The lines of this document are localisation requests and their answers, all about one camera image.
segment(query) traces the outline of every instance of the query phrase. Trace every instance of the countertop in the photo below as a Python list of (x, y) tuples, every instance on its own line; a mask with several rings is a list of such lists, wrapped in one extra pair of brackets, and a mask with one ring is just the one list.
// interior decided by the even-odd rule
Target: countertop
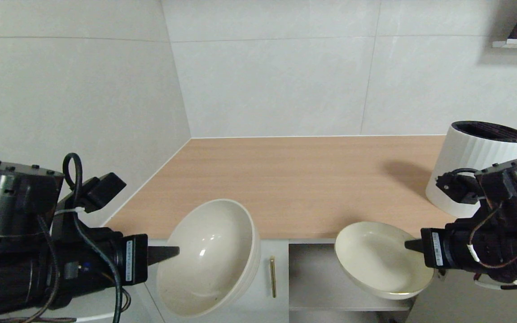
[(443, 135), (192, 139), (107, 226), (166, 239), (205, 201), (230, 198), (263, 239), (334, 238), (359, 221), (419, 237), (454, 217), (425, 198)]

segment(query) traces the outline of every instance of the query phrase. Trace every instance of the wall tile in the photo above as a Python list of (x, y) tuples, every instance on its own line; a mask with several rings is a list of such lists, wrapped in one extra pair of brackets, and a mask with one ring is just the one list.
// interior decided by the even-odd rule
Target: wall tile
[(378, 37), (363, 134), (443, 134), (460, 119), (517, 128), (517, 51), (486, 37)]
[(497, 35), (517, 22), (517, 0), (382, 0), (378, 35)]
[(163, 0), (171, 41), (374, 35), (377, 0)]
[(168, 41), (159, 0), (0, 0), (0, 37)]
[(172, 43), (193, 137), (357, 135), (373, 38)]
[(0, 38), (0, 160), (60, 170), (74, 151), (85, 178), (112, 171), (127, 182), (84, 217), (89, 225), (101, 225), (189, 137), (169, 43)]

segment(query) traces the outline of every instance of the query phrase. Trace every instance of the label sticker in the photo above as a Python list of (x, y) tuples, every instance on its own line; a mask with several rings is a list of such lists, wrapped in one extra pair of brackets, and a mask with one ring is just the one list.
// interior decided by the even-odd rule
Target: label sticker
[(440, 247), (440, 237), (437, 232), (432, 233), (432, 241), (434, 242), (434, 256), (436, 257), (436, 264), (438, 266), (444, 265), (442, 257), (442, 248)]
[(133, 241), (127, 241), (127, 258), (125, 259), (125, 280), (133, 280)]

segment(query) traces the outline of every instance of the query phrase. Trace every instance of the white cylindrical container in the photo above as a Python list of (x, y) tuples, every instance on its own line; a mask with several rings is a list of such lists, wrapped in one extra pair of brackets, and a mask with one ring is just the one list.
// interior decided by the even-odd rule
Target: white cylindrical container
[(436, 166), (426, 187), (426, 196), (439, 209), (458, 218), (469, 218), (480, 203), (454, 202), (436, 186), (436, 178), (445, 172), (468, 167), (481, 170), (494, 163), (517, 159), (517, 130), (495, 123), (457, 121), (452, 123)]

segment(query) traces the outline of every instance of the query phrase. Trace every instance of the cabinet door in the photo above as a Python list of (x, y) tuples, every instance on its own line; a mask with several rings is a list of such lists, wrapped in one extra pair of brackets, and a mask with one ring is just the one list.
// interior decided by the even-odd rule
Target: cabinet door
[[(164, 245), (152, 241), (150, 245)], [(271, 257), (275, 258), (276, 297), (272, 296)], [(285, 323), (289, 321), (289, 241), (262, 240), (261, 262), (252, 284), (236, 302), (195, 319), (184, 319), (169, 312), (156, 289), (157, 266), (149, 268), (149, 289), (165, 323)]]

